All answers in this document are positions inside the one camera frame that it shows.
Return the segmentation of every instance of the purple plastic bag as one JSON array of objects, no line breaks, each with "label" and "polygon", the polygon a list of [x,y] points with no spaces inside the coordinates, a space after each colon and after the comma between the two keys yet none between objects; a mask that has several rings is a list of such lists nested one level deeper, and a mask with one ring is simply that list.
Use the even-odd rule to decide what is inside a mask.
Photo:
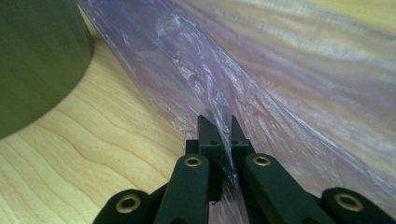
[{"label": "purple plastic bag", "polygon": [[[229,152],[236,115],[256,151],[276,157],[308,192],[353,189],[395,216],[395,36],[291,2],[79,1],[136,86],[186,138],[196,137],[202,114]],[[255,21],[244,7],[278,20]],[[304,33],[315,27],[339,39]],[[248,222],[228,162],[210,220]]]}]

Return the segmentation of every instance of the green cylinder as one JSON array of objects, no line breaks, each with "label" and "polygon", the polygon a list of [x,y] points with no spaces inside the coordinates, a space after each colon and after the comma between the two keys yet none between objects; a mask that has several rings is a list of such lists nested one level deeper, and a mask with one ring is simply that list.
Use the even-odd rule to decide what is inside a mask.
[{"label": "green cylinder", "polygon": [[76,1],[0,1],[0,138],[59,103],[92,52]]}]

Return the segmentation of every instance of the wood grain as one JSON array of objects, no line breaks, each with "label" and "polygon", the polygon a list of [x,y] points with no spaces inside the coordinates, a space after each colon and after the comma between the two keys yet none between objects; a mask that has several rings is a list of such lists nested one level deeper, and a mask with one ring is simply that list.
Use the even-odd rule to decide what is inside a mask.
[{"label": "wood grain", "polygon": [[[314,2],[395,28],[394,3],[367,14],[368,1]],[[183,135],[152,109],[104,40],[92,35],[92,63],[78,85],[45,116],[0,140],[0,223],[92,223],[115,193],[152,192],[167,182],[183,154]]]}]

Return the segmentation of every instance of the metal ring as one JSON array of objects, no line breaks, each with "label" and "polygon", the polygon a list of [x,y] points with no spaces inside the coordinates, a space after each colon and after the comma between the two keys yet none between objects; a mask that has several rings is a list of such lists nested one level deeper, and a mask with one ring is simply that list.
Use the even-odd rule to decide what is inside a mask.
[{"label": "metal ring", "polygon": [[[361,203],[361,201],[359,201],[359,199],[355,198],[354,196],[352,196],[350,194],[337,193],[334,196],[334,199],[338,203],[338,205],[340,205],[341,207],[343,207],[349,211],[359,212],[359,211],[363,210],[363,204]],[[343,201],[343,199],[349,199],[350,201],[353,202],[353,204],[346,203]]]},{"label": "metal ring", "polygon": [[186,160],[184,160],[184,164],[190,167],[199,166],[202,164],[202,160],[198,157],[188,157]]},{"label": "metal ring", "polygon": [[[130,206],[125,206],[125,202],[128,200],[132,200],[133,204]],[[135,194],[128,194],[123,196],[119,201],[117,202],[116,209],[119,213],[126,214],[133,212],[140,206],[140,198],[135,195]]]},{"label": "metal ring", "polygon": [[260,166],[267,166],[267,165],[271,164],[271,161],[264,156],[257,156],[253,159],[253,161],[254,161],[254,163],[256,163],[257,165],[260,165]]}]

